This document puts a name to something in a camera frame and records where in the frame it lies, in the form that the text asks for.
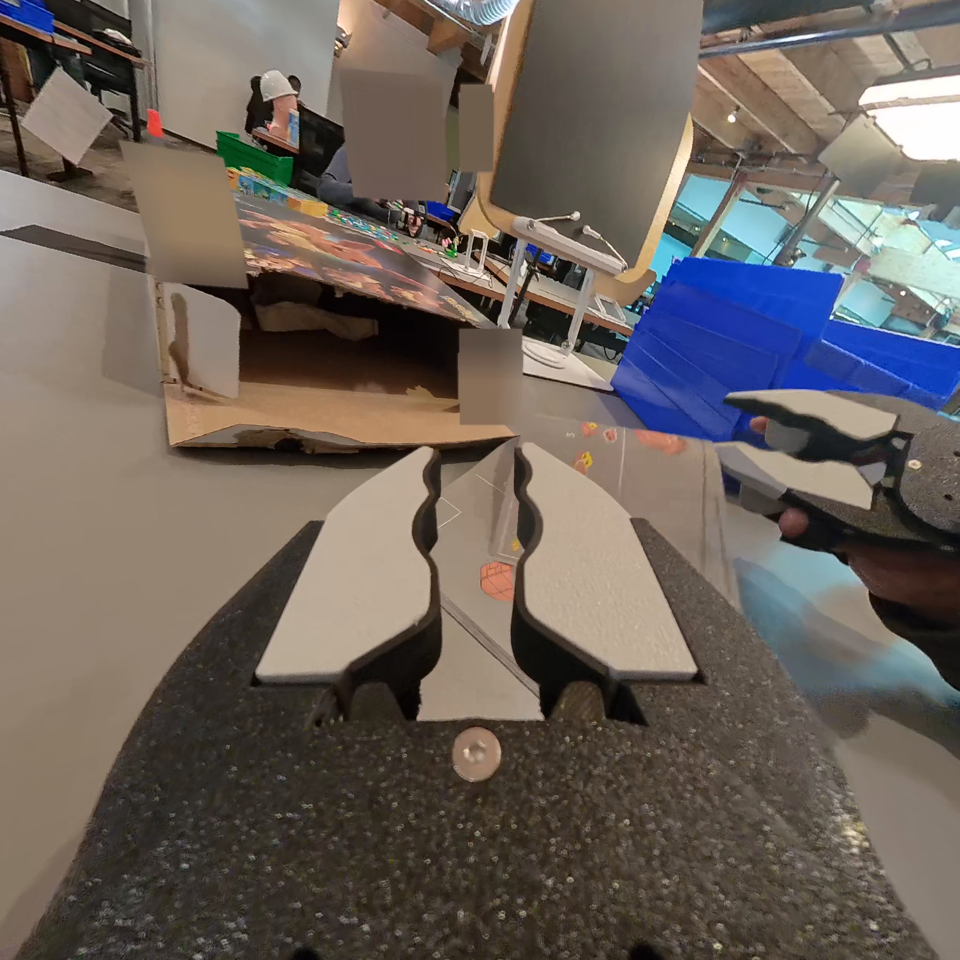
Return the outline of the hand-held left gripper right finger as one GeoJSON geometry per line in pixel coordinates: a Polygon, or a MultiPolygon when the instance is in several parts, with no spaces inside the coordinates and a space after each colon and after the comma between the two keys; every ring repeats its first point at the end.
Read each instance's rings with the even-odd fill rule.
{"type": "Polygon", "coordinates": [[[691,682],[698,666],[632,518],[531,441],[514,451],[510,645],[540,686],[691,682]]]}

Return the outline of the grey desk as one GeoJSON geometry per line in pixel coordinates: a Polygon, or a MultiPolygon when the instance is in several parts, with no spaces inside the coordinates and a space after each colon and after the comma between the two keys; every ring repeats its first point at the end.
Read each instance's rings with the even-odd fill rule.
{"type": "Polygon", "coordinates": [[[2,958],[958,958],[958,693],[853,571],[734,508],[738,611],[642,519],[707,678],[637,725],[452,617],[417,721],[320,723],[258,661],[414,448],[178,452],[148,273],[74,241],[145,246],[2,174],[2,958]]]}

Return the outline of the green plastic crate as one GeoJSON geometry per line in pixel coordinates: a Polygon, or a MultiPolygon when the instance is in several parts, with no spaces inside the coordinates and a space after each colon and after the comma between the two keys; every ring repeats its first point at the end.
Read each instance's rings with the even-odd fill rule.
{"type": "Polygon", "coordinates": [[[283,187],[291,186],[294,157],[263,150],[231,131],[216,131],[217,156],[228,169],[249,170],[283,187]]]}

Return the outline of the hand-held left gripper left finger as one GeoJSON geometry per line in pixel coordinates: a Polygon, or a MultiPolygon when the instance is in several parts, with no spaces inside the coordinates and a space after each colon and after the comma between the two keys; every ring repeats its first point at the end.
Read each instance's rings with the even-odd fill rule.
{"type": "Polygon", "coordinates": [[[421,446],[357,486],[321,523],[255,669],[261,686],[363,684],[362,673],[408,642],[388,667],[396,687],[435,666],[440,641],[437,542],[439,452],[421,446]]]}

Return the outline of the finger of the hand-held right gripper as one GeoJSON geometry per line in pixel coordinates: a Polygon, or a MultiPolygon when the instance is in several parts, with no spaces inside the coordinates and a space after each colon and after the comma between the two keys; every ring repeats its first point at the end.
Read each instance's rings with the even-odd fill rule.
{"type": "Polygon", "coordinates": [[[763,450],[745,442],[721,443],[721,465],[742,488],[764,498],[792,493],[870,510],[876,488],[886,475],[885,462],[805,462],[784,452],[763,450]]]}
{"type": "Polygon", "coordinates": [[[866,463],[882,458],[898,434],[897,414],[820,390],[752,390],[729,393],[725,403],[752,421],[762,420],[769,450],[809,463],[866,463]]]}

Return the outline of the studio light panel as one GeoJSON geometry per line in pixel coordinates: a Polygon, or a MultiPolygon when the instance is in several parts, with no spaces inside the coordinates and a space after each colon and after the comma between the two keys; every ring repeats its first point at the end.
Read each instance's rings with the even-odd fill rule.
{"type": "Polygon", "coordinates": [[[909,204],[957,208],[959,68],[876,81],[818,162],[850,197],[879,200],[904,175],[912,177],[909,204]]]}

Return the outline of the colourful printed toy box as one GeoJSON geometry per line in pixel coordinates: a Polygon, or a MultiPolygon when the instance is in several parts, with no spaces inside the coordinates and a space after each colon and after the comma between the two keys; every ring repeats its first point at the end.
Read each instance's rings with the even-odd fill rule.
{"type": "Polygon", "coordinates": [[[124,145],[146,240],[172,449],[457,449],[461,348],[492,324],[390,230],[318,210],[219,156],[124,145]]]}

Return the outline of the black board with wooden edge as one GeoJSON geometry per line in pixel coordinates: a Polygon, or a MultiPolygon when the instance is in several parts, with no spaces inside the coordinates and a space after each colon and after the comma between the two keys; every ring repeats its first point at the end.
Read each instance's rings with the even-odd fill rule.
{"type": "Polygon", "coordinates": [[[597,251],[589,225],[642,274],[688,130],[698,75],[701,1],[518,2],[490,68],[491,173],[475,199],[495,228],[557,217],[559,233],[597,251]]]}

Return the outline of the person's right forearm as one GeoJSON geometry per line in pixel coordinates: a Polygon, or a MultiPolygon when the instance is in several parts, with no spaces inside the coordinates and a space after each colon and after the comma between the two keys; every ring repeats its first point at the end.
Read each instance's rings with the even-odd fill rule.
{"type": "Polygon", "coordinates": [[[930,619],[915,608],[876,601],[878,616],[898,637],[916,646],[944,681],[959,690],[959,626],[930,619]]]}

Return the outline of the grey instruction booklet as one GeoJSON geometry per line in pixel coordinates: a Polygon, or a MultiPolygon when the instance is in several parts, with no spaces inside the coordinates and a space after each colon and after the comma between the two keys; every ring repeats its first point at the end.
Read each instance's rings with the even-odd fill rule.
{"type": "MultiPolygon", "coordinates": [[[[571,418],[532,414],[518,439],[530,441],[649,522],[742,612],[726,544],[726,491],[713,445],[674,426],[615,424],[610,414],[571,418]]],[[[513,571],[522,556],[510,438],[455,481],[438,500],[441,606],[528,690],[510,642],[513,571]]]]}

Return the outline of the person's right hand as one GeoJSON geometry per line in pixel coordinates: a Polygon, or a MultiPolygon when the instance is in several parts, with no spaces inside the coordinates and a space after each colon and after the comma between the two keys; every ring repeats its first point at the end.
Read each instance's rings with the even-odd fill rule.
{"type": "Polygon", "coordinates": [[[937,550],[893,550],[856,540],[839,544],[831,553],[872,596],[931,623],[958,626],[958,558],[937,550]]]}

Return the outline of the white metal stand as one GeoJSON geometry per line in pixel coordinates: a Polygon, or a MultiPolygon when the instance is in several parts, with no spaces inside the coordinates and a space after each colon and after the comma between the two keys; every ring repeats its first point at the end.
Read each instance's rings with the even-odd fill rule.
{"type": "Polygon", "coordinates": [[[624,259],[598,231],[588,224],[582,225],[580,233],[588,239],[599,241],[606,248],[605,251],[594,249],[577,239],[560,233],[552,225],[555,222],[578,224],[580,220],[580,212],[574,210],[557,217],[538,219],[530,216],[516,216],[510,224],[510,235],[515,238],[516,244],[510,260],[509,280],[497,320],[498,327],[502,329],[509,327],[509,317],[512,309],[519,303],[522,263],[529,243],[533,243],[536,250],[546,252],[570,263],[576,263],[584,268],[582,287],[577,294],[574,313],[562,344],[555,345],[533,341],[528,338],[523,341],[522,351],[526,358],[539,366],[554,370],[561,369],[567,361],[573,358],[573,351],[582,322],[590,308],[596,306],[599,310],[599,317],[605,321],[613,322],[616,328],[625,329],[627,326],[626,313],[621,305],[606,294],[594,293],[594,284],[598,276],[613,280],[624,272],[627,266],[624,259]]]}

